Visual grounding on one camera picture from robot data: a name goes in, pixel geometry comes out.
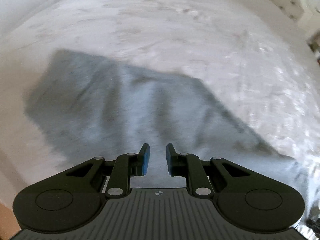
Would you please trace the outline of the grey-blue knit pants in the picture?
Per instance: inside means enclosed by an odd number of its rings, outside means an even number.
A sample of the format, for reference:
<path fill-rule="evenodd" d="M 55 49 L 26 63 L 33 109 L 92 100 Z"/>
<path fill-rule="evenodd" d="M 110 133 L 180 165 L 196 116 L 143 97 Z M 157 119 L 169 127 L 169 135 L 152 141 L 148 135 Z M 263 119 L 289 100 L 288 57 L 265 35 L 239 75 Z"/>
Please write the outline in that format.
<path fill-rule="evenodd" d="M 135 187 L 180 187 L 168 175 L 165 149 L 202 160 L 220 156 L 294 187 L 312 205 L 306 168 L 280 155 L 195 78 L 164 74 L 103 56 L 58 50 L 25 63 L 36 73 L 25 114 L 57 170 L 96 156 L 113 160 L 150 145 L 145 178 Z"/>

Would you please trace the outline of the white floral bedspread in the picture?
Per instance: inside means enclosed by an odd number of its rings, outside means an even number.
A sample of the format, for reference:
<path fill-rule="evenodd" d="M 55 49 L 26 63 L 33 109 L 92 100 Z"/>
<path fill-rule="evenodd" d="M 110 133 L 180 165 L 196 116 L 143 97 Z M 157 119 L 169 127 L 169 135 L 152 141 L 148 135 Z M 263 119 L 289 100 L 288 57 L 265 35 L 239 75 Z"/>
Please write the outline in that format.
<path fill-rule="evenodd" d="M 319 66 L 303 32 L 267 0 L 61 0 L 1 35 L 1 203 L 58 172 L 25 114 L 58 50 L 200 80 L 280 155 L 306 168 L 319 214 Z"/>

